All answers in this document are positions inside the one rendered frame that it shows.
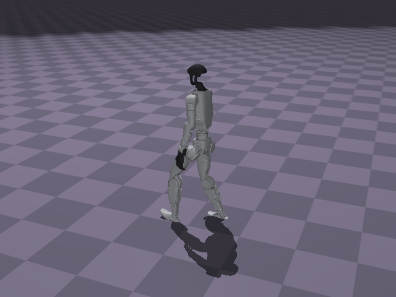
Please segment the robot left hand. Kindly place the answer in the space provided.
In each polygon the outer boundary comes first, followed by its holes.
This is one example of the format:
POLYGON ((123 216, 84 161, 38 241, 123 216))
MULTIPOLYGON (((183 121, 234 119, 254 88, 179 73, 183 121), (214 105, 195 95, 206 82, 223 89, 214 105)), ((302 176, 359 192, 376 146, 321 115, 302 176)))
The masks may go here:
POLYGON ((175 158, 176 166, 178 166, 178 168, 181 170, 186 170, 183 168, 184 156, 186 155, 186 151, 187 151, 186 148, 183 150, 182 153, 178 151, 177 157, 175 158))

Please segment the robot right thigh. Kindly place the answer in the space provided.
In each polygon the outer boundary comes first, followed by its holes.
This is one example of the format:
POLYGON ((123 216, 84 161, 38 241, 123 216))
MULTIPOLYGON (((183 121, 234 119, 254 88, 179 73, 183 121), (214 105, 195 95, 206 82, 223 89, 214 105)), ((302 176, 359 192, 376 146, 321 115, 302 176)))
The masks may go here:
POLYGON ((215 181, 212 177, 210 177, 209 169, 210 169, 210 162, 211 156, 209 153, 212 153, 215 150, 215 143, 211 143, 211 148, 207 153, 200 155, 197 158, 197 167, 199 171, 199 176, 202 181, 202 185, 206 189, 211 189, 215 185, 215 181))

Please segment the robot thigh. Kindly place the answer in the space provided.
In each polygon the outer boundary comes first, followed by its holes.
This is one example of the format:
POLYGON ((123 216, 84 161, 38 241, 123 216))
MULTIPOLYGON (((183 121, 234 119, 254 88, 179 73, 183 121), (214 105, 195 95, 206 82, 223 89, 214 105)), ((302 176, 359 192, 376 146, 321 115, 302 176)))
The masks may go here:
MULTIPOLYGON (((190 161, 194 161, 195 159, 197 159, 200 156, 201 151, 202 148, 199 145, 196 145, 195 147, 189 145, 186 155, 184 156, 183 168, 185 169, 190 161)), ((182 171, 184 170, 179 169, 178 166, 176 166, 176 160, 174 160, 170 171, 170 180, 173 178, 176 179, 179 184, 178 188, 183 185, 183 179, 179 176, 182 171)))
POLYGON ((199 176, 202 181, 202 185, 206 189, 211 189, 215 185, 215 181, 212 177, 210 177, 209 169, 210 169, 210 162, 211 156, 209 153, 212 153, 215 150, 215 143, 211 143, 211 148, 207 153, 200 155, 197 158, 197 167, 199 171, 199 176))

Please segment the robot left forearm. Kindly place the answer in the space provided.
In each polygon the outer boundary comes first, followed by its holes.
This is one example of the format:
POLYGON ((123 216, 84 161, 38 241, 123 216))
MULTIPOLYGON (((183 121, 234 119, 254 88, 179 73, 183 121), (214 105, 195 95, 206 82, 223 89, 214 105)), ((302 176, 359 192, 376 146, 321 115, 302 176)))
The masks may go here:
POLYGON ((188 122, 185 122, 183 129, 183 138, 181 139, 181 143, 178 149, 179 152, 182 153, 184 149, 188 148, 191 137, 192 133, 190 132, 190 124, 188 122))

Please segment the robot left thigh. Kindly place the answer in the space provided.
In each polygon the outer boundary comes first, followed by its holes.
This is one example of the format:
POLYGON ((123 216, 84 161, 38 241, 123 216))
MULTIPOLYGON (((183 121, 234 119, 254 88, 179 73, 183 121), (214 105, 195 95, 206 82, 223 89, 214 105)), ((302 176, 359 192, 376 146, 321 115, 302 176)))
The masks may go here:
MULTIPOLYGON (((183 168, 185 169, 190 161, 194 161, 195 159, 197 159, 200 156, 201 151, 202 148, 199 145, 196 145, 195 147, 189 145, 186 155, 184 156, 183 168)), ((182 171, 184 170, 179 169, 178 166, 176 166, 176 160, 174 160, 170 171, 170 180, 173 178, 176 179, 179 184, 178 188, 183 185, 183 179, 179 176, 182 171)))

